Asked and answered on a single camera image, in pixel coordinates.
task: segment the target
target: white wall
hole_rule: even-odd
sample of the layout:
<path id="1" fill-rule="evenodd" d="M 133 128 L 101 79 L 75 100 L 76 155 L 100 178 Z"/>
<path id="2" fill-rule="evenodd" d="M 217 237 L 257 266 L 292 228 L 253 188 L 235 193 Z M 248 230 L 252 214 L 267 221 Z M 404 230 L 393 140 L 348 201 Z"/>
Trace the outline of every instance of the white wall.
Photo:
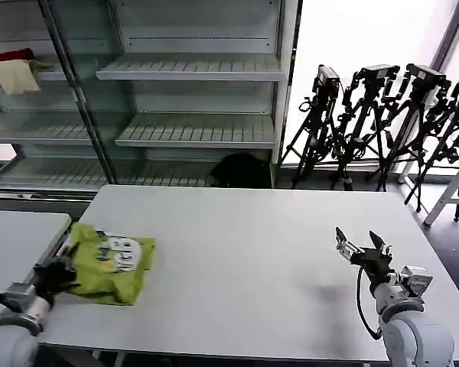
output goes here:
<path id="1" fill-rule="evenodd" d="M 319 64 L 333 67 L 344 88 L 362 67 L 380 63 L 397 64 L 402 69 L 408 63 L 429 65 L 456 2 L 304 0 L 284 147 L 303 121 L 304 113 L 298 107 L 305 96 L 312 95 Z M 343 112 L 341 98 L 335 116 Z M 304 141 L 300 139 L 298 150 Z M 285 163 L 296 162 L 298 157 L 291 153 Z"/>

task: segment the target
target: green snack bag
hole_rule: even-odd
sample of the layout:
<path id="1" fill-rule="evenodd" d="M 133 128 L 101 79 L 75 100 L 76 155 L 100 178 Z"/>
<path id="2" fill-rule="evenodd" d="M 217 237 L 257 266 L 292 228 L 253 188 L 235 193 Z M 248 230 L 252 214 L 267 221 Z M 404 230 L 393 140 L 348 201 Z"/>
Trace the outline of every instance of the green snack bag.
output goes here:
<path id="1" fill-rule="evenodd" d="M 75 223 L 71 243 L 76 283 L 72 293 L 98 304 L 132 305 L 143 288 L 145 270 L 151 268 L 155 239 L 129 238 Z"/>

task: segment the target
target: dark floor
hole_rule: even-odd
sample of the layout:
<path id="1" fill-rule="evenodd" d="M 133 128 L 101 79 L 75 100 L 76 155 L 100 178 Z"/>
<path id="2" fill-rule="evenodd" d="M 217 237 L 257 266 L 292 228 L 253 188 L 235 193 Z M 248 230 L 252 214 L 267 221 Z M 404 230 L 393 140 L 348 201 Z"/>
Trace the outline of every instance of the dark floor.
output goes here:
<path id="1" fill-rule="evenodd" d="M 363 179 L 363 174 L 354 174 L 354 189 L 360 191 L 372 191 L 376 189 L 374 183 L 366 183 Z M 285 175 L 280 177 L 277 188 L 285 189 L 290 188 L 289 177 Z M 443 184 L 424 184 L 422 186 L 422 202 L 424 205 L 431 209 L 441 193 L 443 192 L 445 185 Z M 329 173 L 317 172 L 313 180 L 309 182 L 301 183 L 298 186 L 299 190 L 329 190 L 330 181 Z M 335 190 L 340 190 L 341 187 L 338 184 Z M 406 185 L 398 185 L 394 180 L 388 183 L 388 191 L 396 192 L 402 197 L 407 193 L 408 187 Z M 6 210 L 23 210 L 23 211 L 47 211 L 47 212 L 60 212 L 69 213 L 73 220 L 78 220 L 83 211 L 86 209 L 87 204 L 85 203 L 48 203 L 48 202 L 17 202 L 10 200 L 0 200 L 0 209 Z M 417 221 L 418 225 L 422 228 L 424 234 L 428 238 L 432 247 L 437 252 L 439 258 L 443 262 L 444 266 L 448 270 L 452 279 L 459 289 L 459 222 L 455 223 L 454 210 L 455 206 L 447 206 L 444 212 L 439 216 L 437 221 L 432 227 L 427 227 L 422 224 L 422 220 L 425 218 L 425 211 L 417 214 L 412 204 L 409 205 L 412 216 Z M 114 365 L 116 358 L 115 353 L 104 352 L 101 355 L 101 361 L 106 366 Z M 277 367 L 287 367 L 290 365 L 289 362 L 277 362 Z M 171 357 L 166 358 L 162 356 L 140 356 L 140 355 L 127 355 L 123 366 L 135 366 L 135 365 L 150 365 L 154 367 L 205 367 L 205 365 L 223 365 L 222 367 L 264 367 L 263 365 L 275 364 L 275 362 L 259 362 L 249 360 L 235 360 L 235 359 L 212 359 L 212 358 L 195 358 L 195 357 Z M 320 363 L 305 363 L 306 365 L 312 365 L 312 367 L 318 367 Z M 54 355 L 50 350 L 41 348 L 41 351 L 37 357 L 35 366 L 52 366 L 52 367 L 66 367 L 68 363 L 61 360 L 60 357 Z M 344 365 L 342 363 L 327 363 L 327 366 L 332 365 Z"/>

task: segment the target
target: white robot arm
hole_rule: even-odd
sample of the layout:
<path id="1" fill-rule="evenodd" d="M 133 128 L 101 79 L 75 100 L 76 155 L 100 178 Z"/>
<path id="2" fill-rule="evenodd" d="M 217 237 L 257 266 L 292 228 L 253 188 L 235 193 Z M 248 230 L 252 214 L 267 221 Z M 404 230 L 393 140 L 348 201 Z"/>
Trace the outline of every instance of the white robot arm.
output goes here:
<path id="1" fill-rule="evenodd" d="M 56 294 L 74 287 L 77 277 L 68 256 L 47 258 L 34 267 L 33 284 L 13 283 L 0 292 L 0 367 L 31 367 L 37 335 L 44 329 Z"/>
<path id="2" fill-rule="evenodd" d="M 448 329 L 424 313 L 422 300 L 433 277 L 424 268 L 405 266 L 401 272 L 389 267 L 391 246 L 370 232 L 375 248 L 357 247 L 337 228 L 337 250 L 359 265 L 357 306 L 364 325 L 374 339 L 382 339 L 393 367 L 454 367 L 454 339 Z M 366 272 L 376 299 L 379 330 L 374 333 L 360 309 L 360 276 Z"/>

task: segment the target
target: white shelf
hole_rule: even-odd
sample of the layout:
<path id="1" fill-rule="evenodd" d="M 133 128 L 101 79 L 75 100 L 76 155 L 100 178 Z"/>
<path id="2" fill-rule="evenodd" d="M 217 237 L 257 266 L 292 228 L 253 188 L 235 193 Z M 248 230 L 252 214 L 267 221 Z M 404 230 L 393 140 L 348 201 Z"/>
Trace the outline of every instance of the white shelf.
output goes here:
<path id="1" fill-rule="evenodd" d="M 120 115 L 98 114 L 103 140 L 117 135 Z M 78 112 L 1 112 L 0 143 L 20 145 L 92 145 Z"/>
<path id="2" fill-rule="evenodd" d="M 105 184 L 95 158 L 16 158 L 0 171 L 0 189 L 97 191 Z"/>
<path id="3" fill-rule="evenodd" d="M 147 161 L 129 181 L 141 186 L 210 187 L 210 172 L 216 163 L 193 161 Z"/>
<path id="4" fill-rule="evenodd" d="M 274 54 L 126 54 L 96 72 L 100 80 L 248 80 L 285 78 Z"/>
<path id="5" fill-rule="evenodd" d="M 140 113 L 116 139 L 127 147 L 273 149 L 268 115 Z"/>
<path id="6" fill-rule="evenodd" d="M 47 71 L 41 71 L 36 74 L 37 80 L 42 81 L 65 81 L 67 78 L 64 75 L 61 64 L 56 57 L 39 57 L 38 61 L 45 63 L 52 63 L 53 69 Z"/>

